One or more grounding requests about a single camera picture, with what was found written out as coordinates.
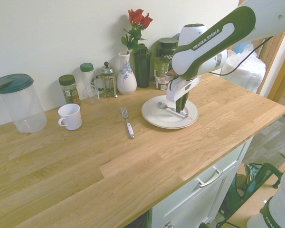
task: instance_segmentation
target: spoon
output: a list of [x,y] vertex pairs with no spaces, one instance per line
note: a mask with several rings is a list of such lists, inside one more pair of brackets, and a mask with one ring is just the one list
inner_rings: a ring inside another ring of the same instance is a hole
[[[169,108],[172,111],[176,112],[175,108],[168,107],[164,102],[159,102],[158,105],[161,109]],[[179,114],[181,114],[182,116],[185,116],[185,117],[189,117],[189,115],[187,113],[184,113],[183,111],[181,111]]]

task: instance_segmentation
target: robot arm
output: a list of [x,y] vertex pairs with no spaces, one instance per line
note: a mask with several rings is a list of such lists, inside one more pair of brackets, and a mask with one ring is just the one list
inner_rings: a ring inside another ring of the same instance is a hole
[[172,58],[179,78],[170,82],[167,99],[182,110],[199,75],[222,67],[226,48],[284,31],[285,0],[247,0],[208,30],[201,24],[186,25]]

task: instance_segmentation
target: blue floral pattern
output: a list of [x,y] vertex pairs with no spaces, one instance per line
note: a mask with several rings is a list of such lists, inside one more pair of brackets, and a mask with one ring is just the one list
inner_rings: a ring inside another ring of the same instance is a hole
[[132,74],[132,69],[131,69],[131,66],[130,66],[130,61],[126,61],[122,68],[119,70],[119,73],[121,73],[123,75],[123,83],[124,81],[129,77],[129,75],[127,74],[127,72],[129,74]]

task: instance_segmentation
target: plastic bag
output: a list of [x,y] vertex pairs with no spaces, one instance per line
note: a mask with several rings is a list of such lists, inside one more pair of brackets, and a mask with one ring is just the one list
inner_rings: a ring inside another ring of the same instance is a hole
[[[227,74],[236,68],[251,51],[253,51],[253,44],[248,44],[243,52],[239,54],[228,50],[228,58],[222,68],[221,74]],[[256,52],[254,52],[234,72],[226,76],[221,76],[221,78],[256,93],[262,83],[265,72],[265,63],[258,59]]]

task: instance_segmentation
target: black cable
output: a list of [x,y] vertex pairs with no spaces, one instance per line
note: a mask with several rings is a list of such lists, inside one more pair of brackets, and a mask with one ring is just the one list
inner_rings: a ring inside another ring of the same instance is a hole
[[241,228],[241,227],[238,227],[238,226],[236,226],[236,225],[234,225],[234,224],[232,224],[232,223],[230,223],[230,222],[219,222],[219,223],[217,223],[217,225],[216,225],[215,227],[218,228],[218,227],[220,227],[221,224],[224,224],[224,223],[227,223],[227,224],[229,224],[229,225],[232,225],[232,226],[234,226],[234,227],[236,227],[236,228]]
[[234,68],[232,71],[230,71],[229,73],[227,74],[224,74],[224,75],[221,75],[221,74],[217,74],[217,73],[214,73],[214,72],[210,72],[214,75],[219,75],[219,76],[226,76],[226,75],[229,75],[231,74],[232,72],[234,72],[252,53],[254,53],[259,47],[261,47],[263,44],[265,44],[268,40],[270,40],[272,37],[269,37],[267,38],[263,43],[261,43],[259,46],[257,46],[252,52],[250,52],[238,65],[236,68]]

